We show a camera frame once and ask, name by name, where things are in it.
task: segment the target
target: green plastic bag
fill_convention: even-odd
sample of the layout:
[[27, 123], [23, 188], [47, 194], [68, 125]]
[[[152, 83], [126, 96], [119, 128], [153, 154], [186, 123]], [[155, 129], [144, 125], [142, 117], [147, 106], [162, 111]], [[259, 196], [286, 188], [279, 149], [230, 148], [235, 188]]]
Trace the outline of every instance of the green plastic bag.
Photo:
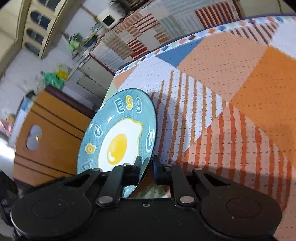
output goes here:
[[56, 72], [41, 72], [41, 75], [44, 78], [45, 85], [52, 85], [60, 89], [64, 83], [64, 80], [58, 77]]

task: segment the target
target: blue plate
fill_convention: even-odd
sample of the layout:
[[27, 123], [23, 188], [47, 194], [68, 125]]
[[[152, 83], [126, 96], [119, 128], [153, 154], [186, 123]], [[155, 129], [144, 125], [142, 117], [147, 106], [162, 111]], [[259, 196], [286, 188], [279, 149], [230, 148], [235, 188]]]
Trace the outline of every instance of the blue plate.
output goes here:
[[[134, 164], [142, 157], [140, 178], [153, 156], [156, 113], [150, 97], [139, 89], [126, 89], [102, 105], [89, 124], [80, 146], [77, 173], [91, 168], [111, 171], [124, 163]], [[129, 197], [136, 186], [123, 189]]]

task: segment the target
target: egg yolk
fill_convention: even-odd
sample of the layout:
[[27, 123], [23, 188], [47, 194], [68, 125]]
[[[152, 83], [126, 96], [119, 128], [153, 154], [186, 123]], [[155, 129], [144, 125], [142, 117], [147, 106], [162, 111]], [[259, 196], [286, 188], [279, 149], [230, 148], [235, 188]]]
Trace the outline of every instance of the egg yolk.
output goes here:
[[125, 134], [119, 134], [112, 139], [107, 150], [107, 160], [111, 165], [116, 165], [122, 160], [127, 144]]

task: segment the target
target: white appliance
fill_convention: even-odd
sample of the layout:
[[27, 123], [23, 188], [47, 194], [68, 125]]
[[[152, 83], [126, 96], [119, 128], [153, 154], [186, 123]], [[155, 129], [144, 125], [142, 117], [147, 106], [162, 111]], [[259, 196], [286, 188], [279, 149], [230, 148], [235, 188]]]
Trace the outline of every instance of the white appliance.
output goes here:
[[97, 20], [110, 29], [115, 27], [125, 16], [124, 9], [119, 4], [113, 2], [97, 16]]

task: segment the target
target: egg white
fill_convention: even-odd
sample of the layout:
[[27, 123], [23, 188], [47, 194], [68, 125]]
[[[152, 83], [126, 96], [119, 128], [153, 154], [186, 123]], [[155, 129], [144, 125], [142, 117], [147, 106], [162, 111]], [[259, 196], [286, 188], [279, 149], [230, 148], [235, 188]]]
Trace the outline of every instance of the egg white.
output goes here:
[[[98, 167], [103, 169], [104, 172], [111, 171], [115, 166], [122, 165], [123, 163], [134, 164], [136, 157], [139, 154], [139, 138], [142, 133], [142, 123], [134, 121], [131, 118], [125, 118], [117, 122], [106, 134], [99, 153]], [[124, 134], [127, 138], [126, 152], [122, 160], [111, 165], [107, 159], [107, 151], [110, 142], [119, 134]]]

